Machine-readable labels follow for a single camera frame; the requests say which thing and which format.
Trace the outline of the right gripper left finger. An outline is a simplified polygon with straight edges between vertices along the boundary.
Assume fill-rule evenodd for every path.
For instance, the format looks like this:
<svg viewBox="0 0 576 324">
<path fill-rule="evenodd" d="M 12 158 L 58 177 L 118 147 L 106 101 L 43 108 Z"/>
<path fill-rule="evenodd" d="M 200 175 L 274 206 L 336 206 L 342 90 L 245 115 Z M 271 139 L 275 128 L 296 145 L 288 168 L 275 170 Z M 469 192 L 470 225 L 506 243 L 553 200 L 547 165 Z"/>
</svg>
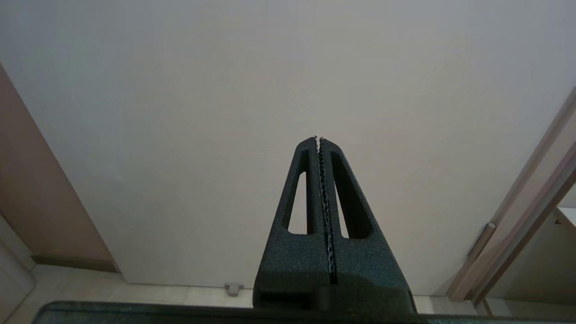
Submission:
<svg viewBox="0 0 576 324">
<path fill-rule="evenodd" d="M 313 310 L 319 289 L 331 283 L 314 137 L 294 152 L 274 221 L 258 268 L 253 307 Z M 305 175 L 306 233 L 289 231 L 300 176 Z"/>
</svg>

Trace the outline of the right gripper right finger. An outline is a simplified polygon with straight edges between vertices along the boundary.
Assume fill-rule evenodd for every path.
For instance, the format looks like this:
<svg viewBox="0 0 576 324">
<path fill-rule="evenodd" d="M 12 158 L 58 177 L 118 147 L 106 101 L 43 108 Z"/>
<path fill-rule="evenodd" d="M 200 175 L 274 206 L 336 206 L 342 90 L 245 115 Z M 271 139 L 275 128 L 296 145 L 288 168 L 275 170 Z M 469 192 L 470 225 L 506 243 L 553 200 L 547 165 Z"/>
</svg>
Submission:
<svg viewBox="0 0 576 324">
<path fill-rule="evenodd" d="M 330 221 L 330 284 L 319 307 L 338 312 L 414 314 L 407 281 L 343 150 L 321 138 L 319 166 Z"/>
</svg>

